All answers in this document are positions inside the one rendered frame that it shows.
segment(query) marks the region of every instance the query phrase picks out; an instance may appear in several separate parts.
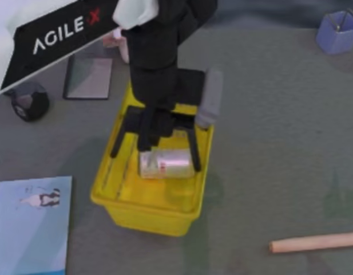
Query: blue book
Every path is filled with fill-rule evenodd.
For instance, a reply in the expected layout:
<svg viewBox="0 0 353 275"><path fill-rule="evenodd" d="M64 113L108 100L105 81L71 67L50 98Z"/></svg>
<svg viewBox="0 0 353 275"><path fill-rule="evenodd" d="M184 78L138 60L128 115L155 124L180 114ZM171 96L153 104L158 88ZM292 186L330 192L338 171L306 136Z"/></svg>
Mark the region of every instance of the blue book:
<svg viewBox="0 0 353 275"><path fill-rule="evenodd" d="M0 182L0 275L65 275L71 177Z"/></svg>

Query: white can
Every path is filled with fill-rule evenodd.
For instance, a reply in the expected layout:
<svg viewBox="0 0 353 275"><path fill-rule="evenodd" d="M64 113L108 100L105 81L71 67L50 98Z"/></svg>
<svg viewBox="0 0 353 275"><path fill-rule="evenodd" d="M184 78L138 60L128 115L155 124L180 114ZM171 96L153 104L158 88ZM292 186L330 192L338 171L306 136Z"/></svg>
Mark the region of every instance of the white can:
<svg viewBox="0 0 353 275"><path fill-rule="evenodd" d="M144 179L185 179L195 175L189 149L142 152L138 163L140 176Z"/></svg>

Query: yellow bin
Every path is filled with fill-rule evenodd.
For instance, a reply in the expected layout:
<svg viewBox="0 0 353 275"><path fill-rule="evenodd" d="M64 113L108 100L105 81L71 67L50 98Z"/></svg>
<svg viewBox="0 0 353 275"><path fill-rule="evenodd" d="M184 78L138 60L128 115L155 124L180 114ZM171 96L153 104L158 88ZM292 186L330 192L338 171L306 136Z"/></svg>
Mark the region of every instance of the yellow bin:
<svg viewBox="0 0 353 275"><path fill-rule="evenodd" d="M122 227L151 233L183 236L200 215L213 127L196 130L202 171L190 179L145 180L138 175L137 135L127 133L116 158L110 157L122 118L129 105L141 107L129 86L102 158L91 200L102 205L114 222ZM195 114L196 107L179 105L176 112ZM188 139L175 131L168 139L161 139L159 148L188 148Z"/></svg>

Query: blue container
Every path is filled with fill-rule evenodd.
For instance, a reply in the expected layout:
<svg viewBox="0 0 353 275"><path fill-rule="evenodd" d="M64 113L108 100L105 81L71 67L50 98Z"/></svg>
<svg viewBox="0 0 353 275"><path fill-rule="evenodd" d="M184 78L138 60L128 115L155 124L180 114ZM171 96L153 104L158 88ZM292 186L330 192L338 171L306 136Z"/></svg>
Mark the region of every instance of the blue container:
<svg viewBox="0 0 353 275"><path fill-rule="evenodd" d="M325 15L316 42L327 54L338 54L353 48L353 11Z"/></svg>

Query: table surface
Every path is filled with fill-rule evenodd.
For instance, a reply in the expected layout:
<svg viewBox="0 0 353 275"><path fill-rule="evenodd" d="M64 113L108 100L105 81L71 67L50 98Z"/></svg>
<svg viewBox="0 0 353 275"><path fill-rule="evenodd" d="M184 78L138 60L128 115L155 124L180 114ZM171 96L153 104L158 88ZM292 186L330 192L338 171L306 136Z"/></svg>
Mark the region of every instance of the table surface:
<svg viewBox="0 0 353 275"><path fill-rule="evenodd" d="M275 239L353 231L353 52L325 56L314 36L213 29L181 47L182 66L225 73L204 208L184 238L120 228L90 201L129 79L111 51L108 101L65 101L57 85L50 113L25 124L0 98L0 180L74 176L68 275L353 274L353 248L268 252Z"/></svg>

